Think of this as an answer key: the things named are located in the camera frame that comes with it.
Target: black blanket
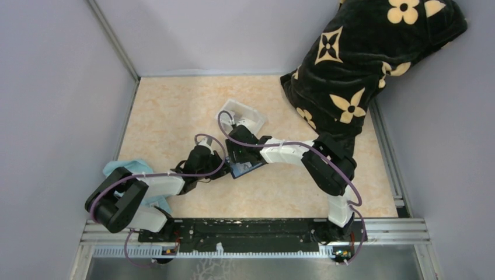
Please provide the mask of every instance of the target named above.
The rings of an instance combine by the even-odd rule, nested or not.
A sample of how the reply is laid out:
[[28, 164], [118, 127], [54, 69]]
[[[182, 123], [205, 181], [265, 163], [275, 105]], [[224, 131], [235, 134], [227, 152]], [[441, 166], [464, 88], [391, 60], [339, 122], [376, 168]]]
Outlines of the black blanket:
[[301, 66], [280, 78], [285, 95], [318, 133], [348, 151], [386, 76], [401, 76], [467, 29], [452, 0], [341, 0]]

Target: metal frame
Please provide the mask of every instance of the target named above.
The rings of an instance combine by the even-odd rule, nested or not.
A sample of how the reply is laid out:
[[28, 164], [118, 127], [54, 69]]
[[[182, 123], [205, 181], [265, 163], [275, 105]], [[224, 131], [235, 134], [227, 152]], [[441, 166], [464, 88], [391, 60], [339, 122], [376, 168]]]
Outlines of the metal frame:
[[[129, 59], [127, 53], [118, 40], [115, 32], [111, 28], [110, 24], [106, 20], [104, 13], [96, 0], [85, 0], [88, 7], [98, 21], [102, 32], [107, 37], [109, 43], [112, 45], [115, 53], [119, 57], [120, 61], [127, 69], [131, 77], [135, 80], [134, 97], [128, 108], [128, 116], [123, 126], [120, 135], [120, 145], [116, 150], [114, 158], [118, 157], [120, 153], [121, 143], [124, 139], [125, 130], [127, 127], [128, 119], [130, 117], [132, 104], [134, 102], [136, 91], [140, 84], [141, 77], [135, 70], [132, 61]], [[405, 185], [402, 180], [402, 176], [397, 164], [396, 156], [393, 150], [393, 146], [390, 143], [389, 137], [386, 133], [386, 126], [383, 121], [383, 117], [379, 108], [379, 105], [375, 100], [369, 105], [371, 117], [377, 133], [378, 143], [384, 159], [387, 175], [391, 184], [392, 194], [395, 200], [396, 207], [398, 209], [399, 216], [413, 216], [413, 211], [409, 204]], [[420, 218], [390, 218], [390, 219], [365, 219], [368, 241], [364, 243], [366, 246], [383, 246], [383, 245], [414, 245], [418, 266], [421, 269], [423, 278], [426, 280], [443, 279], [440, 274], [440, 268], [435, 258], [433, 247], [431, 245], [430, 235], [426, 228], [426, 224], [423, 219]], [[129, 231], [122, 231], [121, 233], [111, 234], [103, 226], [97, 225], [91, 220], [86, 222], [84, 232], [79, 243], [78, 252], [72, 267], [71, 280], [85, 280], [90, 267], [91, 259], [93, 257], [123, 257], [123, 244]], [[137, 241], [138, 234], [133, 233], [129, 241], [129, 251], [132, 257], [152, 257], [158, 250], [163, 247], [174, 247], [173, 243], [139, 243]], [[345, 246], [347, 242], [334, 242], [327, 246]], [[266, 257], [328, 257], [328, 250], [322, 246], [320, 252], [311, 252], [308, 254], [250, 254], [250, 257], [266, 258]], [[245, 258], [246, 255], [237, 255], [224, 253], [219, 250], [214, 253], [179, 253], [177, 257], [181, 258]]]

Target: gray floor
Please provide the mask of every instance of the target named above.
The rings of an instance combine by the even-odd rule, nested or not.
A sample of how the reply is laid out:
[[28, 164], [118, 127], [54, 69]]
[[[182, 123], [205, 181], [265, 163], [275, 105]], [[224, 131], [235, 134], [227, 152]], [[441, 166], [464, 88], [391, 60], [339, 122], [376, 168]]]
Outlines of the gray floor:
[[123, 258], [94, 258], [87, 280], [422, 279], [413, 246], [367, 246], [349, 267], [326, 259], [179, 259], [136, 268]]

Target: blue towel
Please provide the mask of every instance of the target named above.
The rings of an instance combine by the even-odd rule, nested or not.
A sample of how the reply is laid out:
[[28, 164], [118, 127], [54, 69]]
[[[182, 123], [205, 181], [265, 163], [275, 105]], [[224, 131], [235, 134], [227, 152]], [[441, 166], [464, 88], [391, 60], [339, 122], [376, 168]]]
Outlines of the blue towel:
[[[117, 160], [114, 162], [109, 162], [105, 167], [103, 168], [103, 174], [105, 177], [108, 177], [113, 170], [117, 169], [117, 167], [125, 167], [127, 170], [132, 172], [133, 174], [141, 174], [141, 173], [153, 173], [153, 169], [142, 159], [135, 159], [135, 160]], [[153, 206], [158, 206], [165, 210], [167, 213], [172, 213], [172, 210], [167, 203], [167, 198], [169, 195], [157, 195], [154, 197], [149, 197], [145, 198], [141, 201], [142, 206], [148, 206], [148, 207], [153, 207]]]

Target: gray wall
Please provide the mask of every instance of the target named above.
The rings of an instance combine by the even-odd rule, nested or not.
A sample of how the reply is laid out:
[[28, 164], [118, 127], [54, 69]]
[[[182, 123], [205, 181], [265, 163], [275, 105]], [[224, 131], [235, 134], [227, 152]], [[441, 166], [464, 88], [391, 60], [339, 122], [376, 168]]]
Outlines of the gray wall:
[[3, 0], [0, 26], [0, 279], [67, 279], [133, 81], [83, 0]]
[[493, 279], [495, 1], [458, 1], [469, 30], [379, 96], [407, 192], [445, 279]]
[[141, 76], [297, 67], [338, 0], [97, 0]]

